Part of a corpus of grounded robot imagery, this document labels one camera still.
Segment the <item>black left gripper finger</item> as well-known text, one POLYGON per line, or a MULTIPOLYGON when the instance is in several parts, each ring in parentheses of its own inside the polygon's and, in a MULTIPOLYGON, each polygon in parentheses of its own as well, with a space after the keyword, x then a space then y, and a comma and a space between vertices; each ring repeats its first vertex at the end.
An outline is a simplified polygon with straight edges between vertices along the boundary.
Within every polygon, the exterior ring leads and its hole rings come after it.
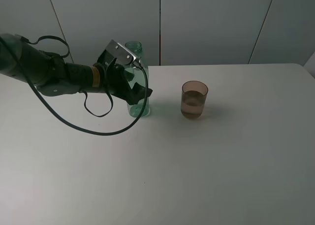
POLYGON ((150 97, 152 92, 152 89, 141 86, 136 82, 132 88, 128 87, 126 101, 129 105, 136 105, 139 101, 144 100, 145 97, 150 97))
POLYGON ((134 73, 124 71, 124 76, 128 82, 131 82, 134 79, 134 73))

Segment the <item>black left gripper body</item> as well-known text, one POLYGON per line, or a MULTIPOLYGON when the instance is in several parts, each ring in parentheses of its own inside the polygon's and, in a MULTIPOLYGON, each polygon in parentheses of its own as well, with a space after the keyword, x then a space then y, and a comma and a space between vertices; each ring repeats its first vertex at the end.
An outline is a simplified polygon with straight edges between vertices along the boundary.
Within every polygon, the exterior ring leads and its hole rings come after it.
POLYGON ((116 63, 116 59, 108 62, 104 58, 105 51, 101 53, 94 67, 100 72, 101 87, 105 89, 106 93, 125 100, 128 91, 129 82, 124 76, 125 68, 116 63))

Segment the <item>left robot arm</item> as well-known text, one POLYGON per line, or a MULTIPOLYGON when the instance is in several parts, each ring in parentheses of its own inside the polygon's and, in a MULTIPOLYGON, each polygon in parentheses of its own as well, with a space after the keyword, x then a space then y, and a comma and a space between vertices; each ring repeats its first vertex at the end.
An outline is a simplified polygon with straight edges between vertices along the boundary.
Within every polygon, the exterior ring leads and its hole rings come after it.
POLYGON ((75 93, 109 93, 137 104, 152 89, 145 84, 130 85, 134 74, 127 72, 129 65, 141 66, 139 57, 111 40, 92 66, 67 63, 65 56, 44 52, 33 47, 23 36, 3 33, 0 45, 1 74, 31 83, 44 96, 71 95, 75 93))

